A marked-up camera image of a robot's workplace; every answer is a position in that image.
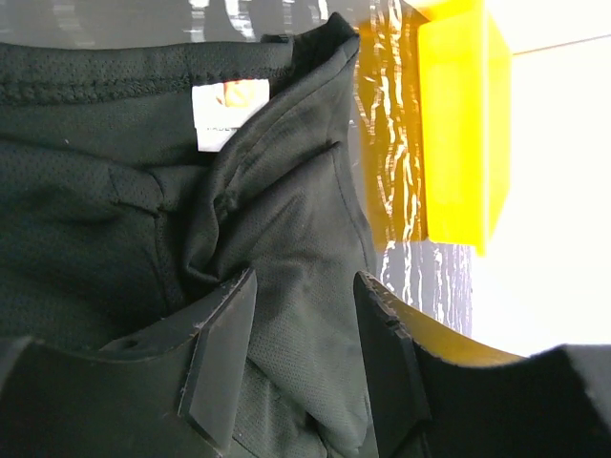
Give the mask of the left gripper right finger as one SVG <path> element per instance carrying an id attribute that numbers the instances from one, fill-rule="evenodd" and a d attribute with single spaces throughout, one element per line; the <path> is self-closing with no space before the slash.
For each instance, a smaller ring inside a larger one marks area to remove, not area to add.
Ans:
<path id="1" fill-rule="evenodd" d="M 453 331 L 368 273 L 353 291 L 380 456 L 609 455 L 608 345 L 520 357 Z"/>

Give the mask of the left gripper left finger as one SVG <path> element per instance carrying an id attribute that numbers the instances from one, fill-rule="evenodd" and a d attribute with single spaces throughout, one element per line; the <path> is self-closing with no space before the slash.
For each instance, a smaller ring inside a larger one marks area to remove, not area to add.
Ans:
<path id="1" fill-rule="evenodd" d="M 1 342 L 5 457 L 222 457 L 253 323 L 247 269 L 97 351 Z"/>

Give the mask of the black t shirt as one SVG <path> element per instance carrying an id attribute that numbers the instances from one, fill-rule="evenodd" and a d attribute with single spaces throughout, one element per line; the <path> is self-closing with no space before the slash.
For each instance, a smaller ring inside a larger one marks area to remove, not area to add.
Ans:
<path id="1" fill-rule="evenodd" d="M 258 277 L 234 457 L 365 457 L 359 37 L 1 48 L 1 333 L 98 349 Z"/>

